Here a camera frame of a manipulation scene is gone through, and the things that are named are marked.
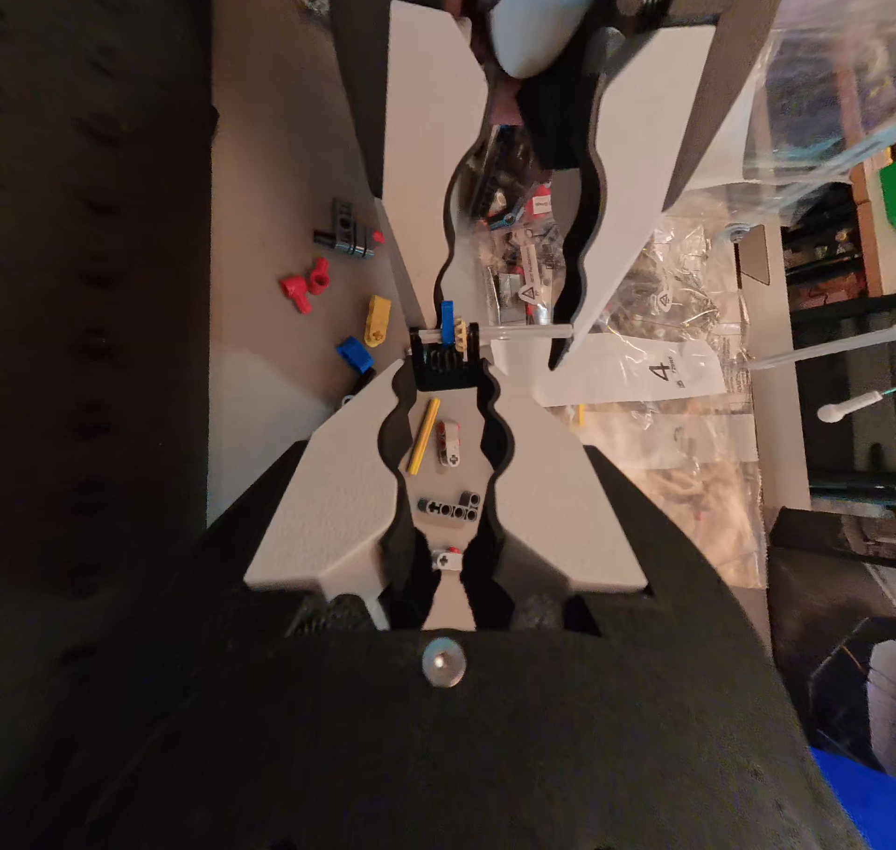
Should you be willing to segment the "light grey lego axle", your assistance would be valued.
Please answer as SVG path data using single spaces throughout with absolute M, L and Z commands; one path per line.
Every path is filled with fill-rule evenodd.
M 477 330 L 478 338 L 481 341 L 512 341 L 521 339 L 548 339 L 548 340 L 569 340 L 574 336 L 574 329 L 569 324 L 548 324 L 548 325 L 511 325 L 511 326 L 484 326 L 480 327 L 476 323 L 466 325 L 468 332 L 472 332 L 474 328 Z M 425 344 L 441 342 L 441 329 L 409 329 L 411 335 L 420 337 L 420 341 Z

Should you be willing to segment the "black lego gear frame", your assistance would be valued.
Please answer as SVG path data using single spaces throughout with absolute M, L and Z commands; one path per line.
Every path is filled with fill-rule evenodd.
M 438 393 L 475 388 L 482 373 L 479 325 L 442 300 L 438 327 L 411 329 L 409 358 L 417 390 Z

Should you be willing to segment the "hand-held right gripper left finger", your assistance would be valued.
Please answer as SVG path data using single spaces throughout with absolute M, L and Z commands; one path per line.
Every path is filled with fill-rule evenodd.
M 245 572 L 248 587 L 379 600 L 414 404 L 411 363 L 397 359 L 314 431 Z

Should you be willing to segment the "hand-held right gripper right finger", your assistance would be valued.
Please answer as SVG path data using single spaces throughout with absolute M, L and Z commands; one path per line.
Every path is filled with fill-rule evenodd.
M 581 442 L 484 363 L 480 448 L 492 468 L 480 561 L 509 596 L 633 594 L 648 585 Z

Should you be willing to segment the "wooden book stand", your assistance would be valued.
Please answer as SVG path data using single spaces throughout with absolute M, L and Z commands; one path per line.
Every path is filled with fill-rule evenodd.
M 894 228 L 879 177 L 885 154 L 855 167 L 850 190 L 858 209 L 868 295 L 857 304 L 894 306 Z M 782 508 L 811 509 L 809 469 L 798 400 L 790 304 L 778 219 L 748 231 L 735 245 L 737 276 L 748 316 L 747 363 L 752 383 L 763 521 L 770 531 Z

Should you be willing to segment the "clear lego parts bag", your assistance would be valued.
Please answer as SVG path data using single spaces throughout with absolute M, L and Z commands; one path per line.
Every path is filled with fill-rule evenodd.
M 745 396 L 568 405 L 549 412 L 640 489 L 729 586 L 766 587 L 756 421 Z
M 747 314 L 721 210 L 664 215 L 582 344 L 557 371 L 553 340 L 480 341 L 544 408 L 748 392 Z
M 817 184 L 894 144 L 895 0 L 781 0 L 686 189 Z

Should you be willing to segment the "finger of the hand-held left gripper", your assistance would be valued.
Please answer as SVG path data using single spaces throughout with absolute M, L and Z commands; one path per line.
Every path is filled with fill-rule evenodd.
M 408 276 L 405 311 L 414 326 L 439 322 L 439 276 L 453 254 L 451 191 L 483 128 L 487 96 L 485 72 L 454 17 L 393 0 L 382 205 Z
M 552 341 L 551 371 L 582 344 L 667 207 L 715 34 L 698 24 L 598 37 L 587 127 L 574 140 L 580 196 L 564 245 L 566 284 L 554 310 L 571 335 Z

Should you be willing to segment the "grey lego connector assembly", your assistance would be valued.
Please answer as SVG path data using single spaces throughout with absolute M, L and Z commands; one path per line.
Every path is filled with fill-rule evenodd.
M 352 204 L 339 198 L 332 200 L 331 229 L 315 229 L 313 241 L 331 251 L 339 251 L 359 260 L 369 260 L 376 250 L 385 243 L 384 234 L 357 221 Z

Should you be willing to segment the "black lego set box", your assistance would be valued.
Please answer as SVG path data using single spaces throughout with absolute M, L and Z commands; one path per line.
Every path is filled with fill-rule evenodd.
M 781 509 L 767 578 L 772 655 L 809 743 L 893 777 L 894 520 Z

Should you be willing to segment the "yellow lego axle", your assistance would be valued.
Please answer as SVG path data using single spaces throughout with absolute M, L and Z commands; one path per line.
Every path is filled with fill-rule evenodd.
M 439 397 L 432 397 L 427 402 L 427 407 L 420 421 L 419 430 L 406 467 L 406 473 L 410 476 L 416 476 L 420 473 L 420 466 L 434 430 L 440 407 L 441 399 Z

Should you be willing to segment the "person's left hand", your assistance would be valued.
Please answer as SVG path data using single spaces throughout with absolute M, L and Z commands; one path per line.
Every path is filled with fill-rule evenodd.
M 487 122 L 491 126 L 524 125 L 518 102 L 521 81 L 503 70 L 497 70 L 490 80 Z

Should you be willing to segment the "black dimpled mat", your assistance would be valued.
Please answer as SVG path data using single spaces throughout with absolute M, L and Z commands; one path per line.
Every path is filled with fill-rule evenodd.
M 1 0 L 2 805 L 204 528 L 210 0 Z

